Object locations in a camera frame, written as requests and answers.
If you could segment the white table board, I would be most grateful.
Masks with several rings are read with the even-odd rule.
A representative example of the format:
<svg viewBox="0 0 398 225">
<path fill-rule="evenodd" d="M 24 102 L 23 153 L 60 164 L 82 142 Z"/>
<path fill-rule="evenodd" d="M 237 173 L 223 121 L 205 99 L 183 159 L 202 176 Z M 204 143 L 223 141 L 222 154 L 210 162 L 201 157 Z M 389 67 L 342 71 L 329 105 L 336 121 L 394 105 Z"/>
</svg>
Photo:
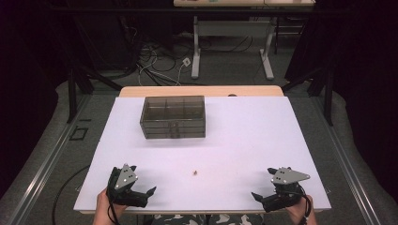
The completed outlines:
<svg viewBox="0 0 398 225">
<path fill-rule="evenodd" d="M 115 100 L 75 210 L 94 210 L 112 169 L 124 164 L 136 166 L 134 190 L 156 187 L 144 214 L 260 213 L 252 192 L 271 195 L 268 168 L 280 167 L 309 174 L 302 186 L 315 209 L 330 208 L 287 97 L 209 97 L 206 136 L 193 139 L 146 139 L 143 104 L 140 97 Z"/>
</svg>

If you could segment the black metal stand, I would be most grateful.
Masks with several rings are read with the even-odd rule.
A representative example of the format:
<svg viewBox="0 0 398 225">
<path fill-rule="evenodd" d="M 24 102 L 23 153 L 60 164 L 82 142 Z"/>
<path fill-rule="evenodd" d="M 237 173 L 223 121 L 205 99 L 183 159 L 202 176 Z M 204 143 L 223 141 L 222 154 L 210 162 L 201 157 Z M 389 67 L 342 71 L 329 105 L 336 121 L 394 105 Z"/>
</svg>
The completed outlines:
<svg viewBox="0 0 398 225">
<path fill-rule="evenodd" d="M 69 90 L 69 118 L 70 123 L 78 112 L 77 104 L 77 91 L 76 87 L 79 87 L 85 95 L 91 95 L 94 91 L 94 86 L 90 81 L 90 78 L 99 80 L 101 83 L 113 88 L 116 91 L 120 91 L 122 86 L 117 84 L 108 78 L 100 75 L 96 70 L 78 64 L 72 66 L 68 75 L 68 90 Z"/>
<path fill-rule="evenodd" d="M 285 93 L 293 87 L 304 83 L 305 81 L 312 79 L 310 87 L 307 89 L 307 93 L 310 97 L 318 97 L 321 91 L 324 91 L 324 108 L 323 115 L 325 120 L 330 126 L 333 126 L 331 119 L 331 103 L 332 103 L 332 91 L 333 91 L 333 72 L 326 68 L 318 67 L 309 73 L 297 77 L 293 81 L 287 83 L 282 87 L 282 91 Z"/>
</svg>

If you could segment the camouflage pants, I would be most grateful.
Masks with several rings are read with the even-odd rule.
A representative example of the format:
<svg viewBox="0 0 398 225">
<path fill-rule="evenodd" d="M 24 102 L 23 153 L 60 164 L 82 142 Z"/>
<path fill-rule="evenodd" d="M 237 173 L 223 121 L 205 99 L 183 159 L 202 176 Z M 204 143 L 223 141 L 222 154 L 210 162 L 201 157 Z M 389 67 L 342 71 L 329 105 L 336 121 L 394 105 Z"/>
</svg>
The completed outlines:
<svg viewBox="0 0 398 225">
<path fill-rule="evenodd" d="M 264 225 L 264 220 L 257 214 L 155 215 L 150 225 Z"/>
</svg>

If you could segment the person's right hand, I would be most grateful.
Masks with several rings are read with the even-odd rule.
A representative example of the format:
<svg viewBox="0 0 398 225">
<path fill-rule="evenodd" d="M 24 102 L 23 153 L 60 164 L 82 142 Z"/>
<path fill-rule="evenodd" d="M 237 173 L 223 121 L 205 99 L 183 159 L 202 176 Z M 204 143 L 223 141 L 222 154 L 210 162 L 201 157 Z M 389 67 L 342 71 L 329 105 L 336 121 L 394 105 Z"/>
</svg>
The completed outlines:
<svg viewBox="0 0 398 225">
<path fill-rule="evenodd" d="M 302 197 L 299 202 L 286 207 L 285 210 L 294 225 L 317 225 L 314 213 L 314 202 L 310 195 Z"/>
</svg>

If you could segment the dark curtain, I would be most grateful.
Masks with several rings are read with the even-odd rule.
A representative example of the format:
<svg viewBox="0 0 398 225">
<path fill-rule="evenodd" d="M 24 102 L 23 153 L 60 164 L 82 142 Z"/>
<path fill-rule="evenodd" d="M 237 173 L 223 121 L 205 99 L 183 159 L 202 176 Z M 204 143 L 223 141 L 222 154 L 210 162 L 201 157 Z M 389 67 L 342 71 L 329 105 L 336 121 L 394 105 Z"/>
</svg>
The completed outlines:
<svg viewBox="0 0 398 225">
<path fill-rule="evenodd" d="M 0 196 L 50 122 L 67 80 L 40 0 L 0 0 Z"/>
<path fill-rule="evenodd" d="M 379 185 L 398 203 L 398 0 L 315 0 L 285 78 L 333 59 L 333 91 L 344 98 L 354 142 Z"/>
</svg>

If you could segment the transparent grey drawer box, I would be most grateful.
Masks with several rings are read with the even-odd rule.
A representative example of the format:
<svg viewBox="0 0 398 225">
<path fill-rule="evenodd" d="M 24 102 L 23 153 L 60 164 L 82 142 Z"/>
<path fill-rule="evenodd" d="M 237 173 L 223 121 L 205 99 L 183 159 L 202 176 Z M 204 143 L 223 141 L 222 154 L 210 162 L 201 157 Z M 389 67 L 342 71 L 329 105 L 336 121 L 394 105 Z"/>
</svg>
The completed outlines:
<svg viewBox="0 0 398 225">
<path fill-rule="evenodd" d="M 205 138 L 205 98 L 146 97 L 140 125 L 147 139 Z"/>
</svg>

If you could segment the aluminium floor rail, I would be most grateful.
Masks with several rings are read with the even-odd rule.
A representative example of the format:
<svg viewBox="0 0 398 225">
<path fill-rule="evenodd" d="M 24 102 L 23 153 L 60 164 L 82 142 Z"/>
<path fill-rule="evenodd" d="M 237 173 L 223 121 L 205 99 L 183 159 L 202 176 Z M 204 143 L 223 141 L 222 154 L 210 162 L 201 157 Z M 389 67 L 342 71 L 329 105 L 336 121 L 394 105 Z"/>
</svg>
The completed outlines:
<svg viewBox="0 0 398 225">
<path fill-rule="evenodd" d="M 76 188 L 85 175 L 86 161 L 70 163 L 73 132 L 84 126 L 81 118 L 92 97 L 78 99 L 77 116 L 69 123 L 67 99 L 59 98 L 50 123 L 6 196 L 0 200 L 2 225 L 69 225 L 88 218 L 73 210 Z"/>
<path fill-rule="evenodd" d="M 318 97 L 312 98 L 312 103 L 316 109 L 316 113 L 322 119 L 331 141 L 333 142 L 333 154 L 339 162 L 340 168 L 344 174 L 344 178 L 350 188 L 350 191 L 356 201 L 357 206 L 365 220 L 366 225 L 380 225 L 380 220 L 369 200 L 369 197 L 349 160 L 345 149 L 338 138 L 334 126 L 331 126 L 323 113 L 323 104 Z"/>
</svg>

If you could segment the person's left hand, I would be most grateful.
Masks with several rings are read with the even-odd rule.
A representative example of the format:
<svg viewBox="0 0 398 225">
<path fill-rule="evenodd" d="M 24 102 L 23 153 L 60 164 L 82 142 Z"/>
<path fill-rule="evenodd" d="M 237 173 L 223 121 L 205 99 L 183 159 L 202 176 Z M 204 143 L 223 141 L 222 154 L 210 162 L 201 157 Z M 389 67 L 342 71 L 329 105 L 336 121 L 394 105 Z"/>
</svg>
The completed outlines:
<svg viewBox="0 0 398 225">
<path fill-rule="evenodd" d="M 106 195 L 106 188 L 97 196 L 96 212 L 92 225 L 115 225 L 115 220 L 120 218 L 128 208 L 126 205 L 113 204 L 115 214 L 111 212 L 110 202 Z"/>
</svg>

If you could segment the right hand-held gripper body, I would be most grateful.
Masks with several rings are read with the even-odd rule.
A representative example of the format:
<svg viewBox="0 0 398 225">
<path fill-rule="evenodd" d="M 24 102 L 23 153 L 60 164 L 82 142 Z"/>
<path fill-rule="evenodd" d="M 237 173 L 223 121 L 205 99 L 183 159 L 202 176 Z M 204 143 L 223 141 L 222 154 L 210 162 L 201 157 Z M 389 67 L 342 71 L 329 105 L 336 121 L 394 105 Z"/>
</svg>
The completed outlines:
<svg viewBox="0 0 398 225">
<path fill-rule="evenodd" d="M 272 212 L 292 206 L 304 196 L 300 181 L 308 180 L 309 174 L 297 172 L 290 167 L 281 167 L 272 175 L 271 183 L 274 185 L 274 194 L 264 198 L 263 207 L 266 212 Z"/>
</svg>

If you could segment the black horizontal bar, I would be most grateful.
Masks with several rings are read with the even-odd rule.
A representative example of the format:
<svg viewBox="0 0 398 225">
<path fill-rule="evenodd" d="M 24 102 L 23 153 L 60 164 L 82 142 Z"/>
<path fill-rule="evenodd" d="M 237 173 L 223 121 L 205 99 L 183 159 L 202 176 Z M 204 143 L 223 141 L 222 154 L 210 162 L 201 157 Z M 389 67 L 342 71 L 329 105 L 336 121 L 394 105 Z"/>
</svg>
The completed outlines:
<svg viewBox="0 0 398 225">
<path fill-rule="evenodd" d="M 349 13 L 348 10 L 295 10 L 295 9 L 216 9 L 216 8 L 66 8 L 49 7 L 49 11 L 68 14 L 134 14 L 134 15 L 230 15 L 242 14 L 252 16 L 340 16 Z"/>
</svg>

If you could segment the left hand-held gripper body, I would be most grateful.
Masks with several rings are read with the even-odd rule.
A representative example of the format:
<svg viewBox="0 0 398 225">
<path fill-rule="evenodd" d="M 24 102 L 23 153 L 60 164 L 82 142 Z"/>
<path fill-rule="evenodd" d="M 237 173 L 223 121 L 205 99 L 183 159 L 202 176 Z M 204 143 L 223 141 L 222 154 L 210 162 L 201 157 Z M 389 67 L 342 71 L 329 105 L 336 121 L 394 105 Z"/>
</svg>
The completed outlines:
<svg viewBox="0 0 398 225">
<path fill-rule="evenodd" d="M 107 185 L 107 197 L 111 203 L 134 207 L 146 207 L 148 196 L 131 188 L 138 176 L 128 164 L 121 169 L 114 167 Z"/>
</svg>

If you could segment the light wooden table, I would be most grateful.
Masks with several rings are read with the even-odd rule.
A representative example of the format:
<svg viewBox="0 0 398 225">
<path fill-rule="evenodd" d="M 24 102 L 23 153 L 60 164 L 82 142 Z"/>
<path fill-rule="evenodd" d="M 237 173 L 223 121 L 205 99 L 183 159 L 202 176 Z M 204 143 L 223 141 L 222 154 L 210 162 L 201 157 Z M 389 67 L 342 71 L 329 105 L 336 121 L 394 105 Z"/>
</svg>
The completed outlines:
<svg viewBox="0 0 398 225">
<path fill-rule="evenodd" d="M 162 96 L 205 97 L 283 97 L 277 85 L 215 85 L 215 86 L 127 86 L 121 89 L 121 98 Z"/>
</svg>

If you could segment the light desk with white legs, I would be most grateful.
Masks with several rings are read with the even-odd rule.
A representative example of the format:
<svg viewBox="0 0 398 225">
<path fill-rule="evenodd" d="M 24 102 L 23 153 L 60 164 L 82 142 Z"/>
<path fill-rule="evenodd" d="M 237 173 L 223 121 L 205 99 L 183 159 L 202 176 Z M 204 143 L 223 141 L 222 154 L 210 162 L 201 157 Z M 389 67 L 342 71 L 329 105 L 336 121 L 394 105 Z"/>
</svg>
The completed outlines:
<svg viewBox="0 0 398 225">
<path fill-rule="evenodd" d="M 174 0 L 177 8 L 193 9 L 310 9 L 316 0 Z M 193 59 L 191 77 L 197 79 L 200 70 L 201 47 L 199 37 L 251 37 L 264 38 L 265 46 L 259 51 L 262 67 L 269 81 L 274 79 L 268 59 L 270 44 L 275 36 L 278 16 L 268 16 L 267 21 L 231 21 L 214 19 L 204 21 L 193 17 Z"/>
</svg>

